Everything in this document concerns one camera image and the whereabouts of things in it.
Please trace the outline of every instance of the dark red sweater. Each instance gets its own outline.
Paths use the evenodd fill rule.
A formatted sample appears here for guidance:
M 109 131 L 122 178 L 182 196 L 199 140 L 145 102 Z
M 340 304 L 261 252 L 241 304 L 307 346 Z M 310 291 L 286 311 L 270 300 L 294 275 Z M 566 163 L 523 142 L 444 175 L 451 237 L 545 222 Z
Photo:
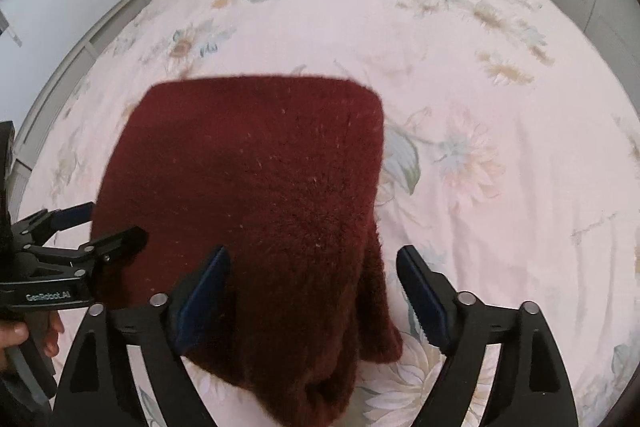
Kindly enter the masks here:
M 108 307 L 169 292 L 213 245 L 232 255 L 222 313 L 188 357 L 283 425 L 327 427 L 358 359 L 396 361 L 374 198 L 378 97 L 328 78 L 153 87 L 106 170 L 92 236 L 138 225 L 145 250 L 98 286 Z

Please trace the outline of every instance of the blue gripper pad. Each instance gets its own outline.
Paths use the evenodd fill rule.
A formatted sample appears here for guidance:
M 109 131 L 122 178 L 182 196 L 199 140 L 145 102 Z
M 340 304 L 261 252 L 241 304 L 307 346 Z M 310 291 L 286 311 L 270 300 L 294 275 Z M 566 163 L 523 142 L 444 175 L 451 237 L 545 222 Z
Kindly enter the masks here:
M 447 354 L 454 344 L 455 290 L 444 275 L 429 269 L 411 245 L 398 251 L 396 269 L 427 340 Z
M 95 203 L 83 203 L 66 210 L 58 210 L 51 217 L 52 230 L 67 230 L 91 221 Z
M 175 285 L 169 305 L 170 340 L 184 355 L 203 340 L 222 301 L 231 257 L 225 247 L 215 247 L 202 266 Z

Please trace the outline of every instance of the metal screw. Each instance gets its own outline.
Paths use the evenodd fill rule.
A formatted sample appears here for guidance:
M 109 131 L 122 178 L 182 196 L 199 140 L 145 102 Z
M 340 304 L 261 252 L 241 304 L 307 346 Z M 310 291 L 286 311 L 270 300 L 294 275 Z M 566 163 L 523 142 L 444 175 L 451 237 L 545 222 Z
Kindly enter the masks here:
M 158 306 L 166 304 L 168 300 L 169 297 L 166 295 L 166 293 L 156 293 L 149 299 L 149 304 L 157 308 Z
M 540 313 L 540 306 L 538 306 L 535 302 L 526 301 L 523 304 L 524 311 L 526 311 L 530 315 L 536 315 Z
M 96 302 L 93 306 L 89 308 L 89 315 L 92 317 L 97 317 L 104 311 L 104 304 L 100 304 L 100 302 Z
M 458 301 L 465 306 L 472 306 L 476 304 L 476 296 L 471 292 L 460 292 L 458 294 Z

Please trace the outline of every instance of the human hand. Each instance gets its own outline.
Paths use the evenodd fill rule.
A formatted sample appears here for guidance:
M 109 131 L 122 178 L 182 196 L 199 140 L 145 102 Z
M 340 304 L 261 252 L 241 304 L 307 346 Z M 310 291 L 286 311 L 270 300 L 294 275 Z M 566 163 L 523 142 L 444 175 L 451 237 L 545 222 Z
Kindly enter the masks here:
M 44 354 L 55 357 L 59 352 L 58 336 L 65 332 L 65 327 L 60 320 L 58 312 L 49 312 L 49 330 L 44 338 Z M 26 324 L 9 321 L 0 321 L 0 371 L 8 368 L 5 347 L 19 346 L 29 338 L 29 330 Z

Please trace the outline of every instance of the bed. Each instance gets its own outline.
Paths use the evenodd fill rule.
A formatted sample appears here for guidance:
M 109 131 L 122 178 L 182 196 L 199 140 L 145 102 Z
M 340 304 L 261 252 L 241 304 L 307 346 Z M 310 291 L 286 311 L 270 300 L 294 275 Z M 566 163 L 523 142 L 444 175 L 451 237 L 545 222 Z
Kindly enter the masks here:
M 153 0 L 103 52 L 53 126 L 20 215 L 93 200 L 127 118 L 150 86 L 235 74 L 352 78 L 380 94 L 385 158 L 377 216 L 405 350 L 363 364 L 335 427 L 407 427 L 442 356 L 394 269 L 414 244 L 484 302 L 538 302 L 580 424 L 597 426 L 640 360 L 640 123 L 615 76 L 549 0 Z M 53 238 L 74 247 L 87 227 Z M 83 311 L 63 312 L 58 374 Z M 488 349 L 465 427 L 479 424 Z M 162 419 L 131 348 L 151 425 Z M 275 423 L 251 395 L 187 362 L 223 427 Z

